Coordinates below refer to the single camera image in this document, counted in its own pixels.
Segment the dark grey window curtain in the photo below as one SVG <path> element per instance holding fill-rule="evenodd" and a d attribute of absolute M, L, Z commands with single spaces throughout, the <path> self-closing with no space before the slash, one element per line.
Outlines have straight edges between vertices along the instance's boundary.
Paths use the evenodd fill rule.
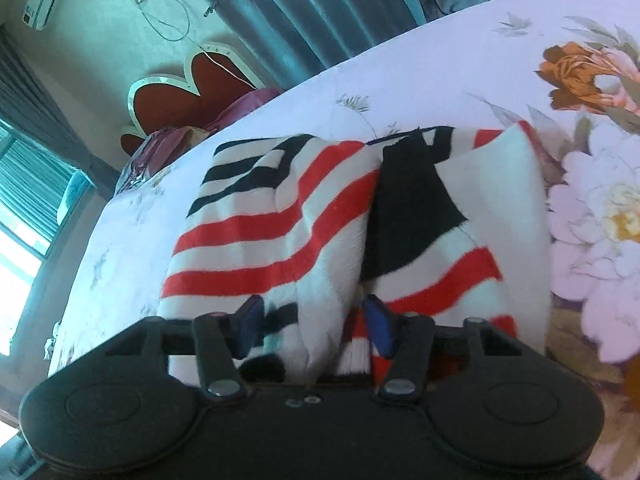
<path fill-rule="evenodd" d="M 1 123 L 80 170 L 109 200 L 119 173 L 93 154 L 1 27 Z"/>

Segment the window with teal blinds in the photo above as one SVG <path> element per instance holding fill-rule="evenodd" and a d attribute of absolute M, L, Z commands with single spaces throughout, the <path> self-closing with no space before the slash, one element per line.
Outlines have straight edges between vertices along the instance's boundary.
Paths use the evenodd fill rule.
<path fill-rule="evenodd" d="M 3 130 L 1 354 L 9 356 L 42 264 L 92 184 L 79 170 Z"/>

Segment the red heart-shaped headboard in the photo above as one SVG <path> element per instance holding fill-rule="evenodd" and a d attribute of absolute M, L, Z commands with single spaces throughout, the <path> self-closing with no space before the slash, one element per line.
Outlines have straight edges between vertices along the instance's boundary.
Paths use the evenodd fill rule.
<path fill-rule="evenodd" d="M 155 74 L 135 81 L 127 96 L 131 125 L 122 130 L 120 146 L 127 155 L 151 133 L 164 127 L 203 128 L 229 105 L 265 84 L 240 57 L 221 42 L 191 49 L 183 74 Z"/>

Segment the purple pillow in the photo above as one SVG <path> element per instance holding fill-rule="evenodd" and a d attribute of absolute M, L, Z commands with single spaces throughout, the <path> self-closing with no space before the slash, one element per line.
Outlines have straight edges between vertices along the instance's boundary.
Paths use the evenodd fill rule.
<path fill-rule="evenodd" d="M 213 114 L 213 120 L 203 128 L 167 126 L 149 134 L 132 153 L 127 165 L 122 168 L 114 194 L 128 191 L 149 181 L 191 148 L 195 148 L 210 136 L 233 125 L 282 93 L 278 88 L 253 90 Z"/>

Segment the white floral bed sheet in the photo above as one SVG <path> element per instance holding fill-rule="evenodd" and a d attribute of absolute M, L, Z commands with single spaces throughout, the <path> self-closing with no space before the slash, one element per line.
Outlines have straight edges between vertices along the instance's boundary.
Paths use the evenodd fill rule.
<path fill-rule="evenodd" d="M 299 84 L 103 209 L 51 370 L 165 314 L 169 259 L 221 143 L 450 129 L 439 173 L 510 292 L 504 319 L 593 381 L 590 466 L 639 474 L 639 0 L 495 0 Z"/>

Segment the striped black red white sweater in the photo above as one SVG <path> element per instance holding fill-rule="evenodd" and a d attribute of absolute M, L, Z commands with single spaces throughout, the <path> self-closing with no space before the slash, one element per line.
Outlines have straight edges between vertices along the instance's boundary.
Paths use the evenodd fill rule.
<path fill-rule="evenodd" d="M 264 334 L 236 361 L 247 378 L 380 382 L 390 364 L 370 343 L 365 296 L 446 326 L 484 318 L 541 349 L 549 249 L 526 122 L 231 141 L 186 214 L 158 312 L 232 314 L 261 296 Z"/>

